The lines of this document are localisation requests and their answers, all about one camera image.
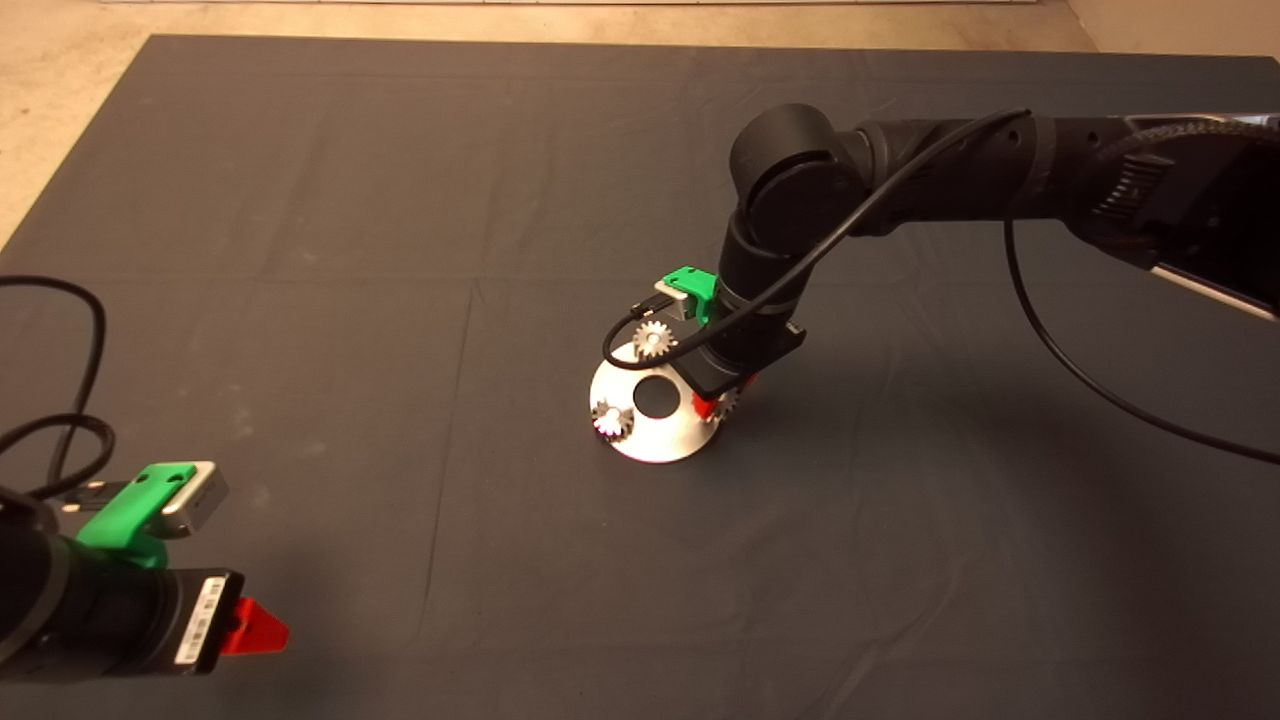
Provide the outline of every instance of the hole in disc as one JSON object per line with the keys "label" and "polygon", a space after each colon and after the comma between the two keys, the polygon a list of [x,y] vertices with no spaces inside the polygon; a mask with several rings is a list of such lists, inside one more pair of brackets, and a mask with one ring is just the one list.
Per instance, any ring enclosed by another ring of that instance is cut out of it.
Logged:
{"label": "hole in disc", "polygon": [[641,415],[660,420],[680,409],[680,388],[662,375],[649,375],[636,383],[631,401]]}

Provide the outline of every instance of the white disc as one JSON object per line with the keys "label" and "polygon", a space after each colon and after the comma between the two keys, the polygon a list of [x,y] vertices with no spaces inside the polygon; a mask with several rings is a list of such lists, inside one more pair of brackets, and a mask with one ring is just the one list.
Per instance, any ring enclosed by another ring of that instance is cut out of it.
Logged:
{"label": "white disc", "polygon": [[[632,343],[625,343],[613,351],[618,360],[635,363],[636,351]],[[663,377],[680,391],[680,406],[666,418],[650,418],[635,404],[635,389],[640,380],[648,377]],[[652,370],[623,370],[608,363],[600,363],[591,378],[591,398],[588,409],[605,402],[618,410],[632,409],[635,427],[625,438],[611,442],[614,450],[641,462],[675,462],[684,460],[703,448],[719,428],[721,419],[713,416],[703,420],[694,409],[694,388],[680,377],[671,365],[660,365]]]}

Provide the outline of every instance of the metal gear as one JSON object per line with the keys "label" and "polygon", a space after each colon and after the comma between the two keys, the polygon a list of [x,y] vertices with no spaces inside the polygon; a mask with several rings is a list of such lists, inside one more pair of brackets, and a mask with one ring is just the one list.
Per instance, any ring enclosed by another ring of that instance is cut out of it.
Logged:
{"label": "metal gear", "polygon": [[591,407],[591,424],[600,439],[618,442],[631,434],[636,427],[636,416],[631,407],[614,407],[602,400]]}
{"label": "metal gear", "polygon": [[636,348],[636,357],[640,360],[652,360],[671,352],[672,347],[676,347],[680,341],[676,340],[675,333],[666,323],[659,323],[658,320],[649,320],[640,323],[636,328],[636,333],[631,336],[631,345]]}
{"label": "metal gear", "polygon": [[712,416],[717,420],[723,420],[726,415],[737,407],[737,398],[742,396],[742,391],[733,388],[721,396],[719,402],[716,404],[716,410],[712,410]]}

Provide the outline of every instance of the table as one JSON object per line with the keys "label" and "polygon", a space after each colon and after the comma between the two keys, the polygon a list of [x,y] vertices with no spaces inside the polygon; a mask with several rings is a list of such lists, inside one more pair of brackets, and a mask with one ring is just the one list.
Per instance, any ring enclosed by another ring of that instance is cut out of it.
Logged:
{"label": "table", "polygon": [[[1027,328],[991,224],[846,242],[721,437],[591,438],[603,331],[714,266],[728,146],[868,118],[1274,110],[1270,59],[155,37],[0,255],[109,309],[125,477],[219,461],[174,566],[243,571],[287,653],[0,689],[5,716],[1234,717],[1280,711],[1280,474],[1148,429]],[[1062,345],[1275,447],[1280,333],[1056,223]],[[0,302],[0,425],[86,320]],[[38,478],[49,451],[6,457]],[[90,452],[90,442],[81,451]]]}

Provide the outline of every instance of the green bracket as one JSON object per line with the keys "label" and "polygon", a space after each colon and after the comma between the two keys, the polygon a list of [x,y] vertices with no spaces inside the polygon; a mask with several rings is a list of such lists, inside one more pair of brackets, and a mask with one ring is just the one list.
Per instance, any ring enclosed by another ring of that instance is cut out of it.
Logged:
{"label": "green bracket", "polygon": [[148,536],[146,527],[195,474],[191,462],[147,465],[81,528],[76,539],[138,568],[164,568],[169,562],[164,542]]}
{"label": "green bracket", "polygon": [[716,275],[685,265],[673,273],[667,273],[662,282],[695,300],[692,314],[698,318],[699,324],[705,325],[710,322],[712,297],[716,296]]}

